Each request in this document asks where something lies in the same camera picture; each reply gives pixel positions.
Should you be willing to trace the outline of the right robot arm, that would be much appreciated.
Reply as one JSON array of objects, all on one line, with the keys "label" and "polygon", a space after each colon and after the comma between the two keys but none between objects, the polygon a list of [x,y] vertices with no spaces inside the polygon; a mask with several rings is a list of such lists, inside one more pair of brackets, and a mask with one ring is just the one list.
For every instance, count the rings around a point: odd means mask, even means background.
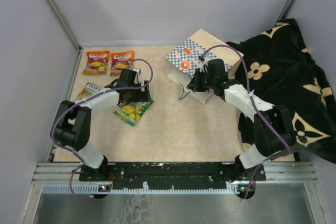
[{"label": "right robot arm", "polygon": [[266,102],[239,81],[230,79],[221,59],[205,61],[195,70],[187,88],[193,92],[213,90],[216,96],[238,108],[253,123],[254,143],[235,158],[229,181],[248,179],[254,167],[291,153],[296,139],[288,108]]}]

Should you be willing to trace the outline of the green candy bag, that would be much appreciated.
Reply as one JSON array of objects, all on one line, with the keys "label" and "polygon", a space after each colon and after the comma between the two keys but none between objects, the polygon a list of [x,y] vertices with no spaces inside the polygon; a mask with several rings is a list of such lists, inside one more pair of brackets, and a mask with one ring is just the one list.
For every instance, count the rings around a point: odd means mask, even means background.
[{"label": "green candy bag", "polygon": [[149,109],[154,101],[148,102],[131,102],[114,111],[114,114],[125,123],[135,126],[139,119]]},{"label": "green candy bag", "polygon": [[101,91],[101,87],[98,85],[95,85],[93,83],[88,82],[83,89],[79,92],[79,94],[76,96],[75,101],[79,101],[82,99],[86,99],[98,92]]}]

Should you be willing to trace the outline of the blue checkered paper bag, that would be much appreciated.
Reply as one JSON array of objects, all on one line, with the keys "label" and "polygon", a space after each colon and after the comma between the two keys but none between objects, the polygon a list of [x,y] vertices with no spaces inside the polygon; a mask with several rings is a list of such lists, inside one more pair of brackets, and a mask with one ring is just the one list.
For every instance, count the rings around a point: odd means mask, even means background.
[{"label": "blue checkered paper bag", "polygon": [[227,44],[209,34],[203,29],[199,29],[179,46],[173,49],[166,56],[167,77],[178,85],[186,88],[190,83],[195,70],[200,68],[203,62],[200,60],[202,54],[210,47],[221,45],[221,47],[210,50],[205,55],[208,60],[220,58],[224,61],[225,71],[229,77],[233,77],[243,53],[235,53],[227,48]]}]

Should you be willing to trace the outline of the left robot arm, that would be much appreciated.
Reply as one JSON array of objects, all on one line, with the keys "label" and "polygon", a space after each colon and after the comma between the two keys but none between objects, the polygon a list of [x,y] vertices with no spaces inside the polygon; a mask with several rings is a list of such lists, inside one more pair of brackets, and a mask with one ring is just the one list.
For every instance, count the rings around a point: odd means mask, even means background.
[{"label": "left robot arm", "polygon": [[91,119],[104,110],[128,102],[147,102],[150,98],[149,80],[141,82],[141,69],[123,69],[114,80],[88,98],[60,104],[50,137],[55,145],[71,151],[81,163],[91,169],[98,180],[108,177],[107,158],[90,141]]}]

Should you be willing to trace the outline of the orange candy bag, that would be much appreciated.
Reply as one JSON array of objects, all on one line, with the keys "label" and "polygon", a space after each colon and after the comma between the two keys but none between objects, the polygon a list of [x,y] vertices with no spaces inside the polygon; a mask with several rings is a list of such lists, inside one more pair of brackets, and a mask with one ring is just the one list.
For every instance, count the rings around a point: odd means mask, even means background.
[{"label": "orange candy bag", "polygon": [[111,53],[110,76],[119,76],[122,69],[126,68],[134,60],[134,51]]},{"label": "orange candy bag", "polygon": [[87,64],[83,70],[86,75],[104,75],[107,73],[107,65],[110,51],[89,51],[87,55]]}]

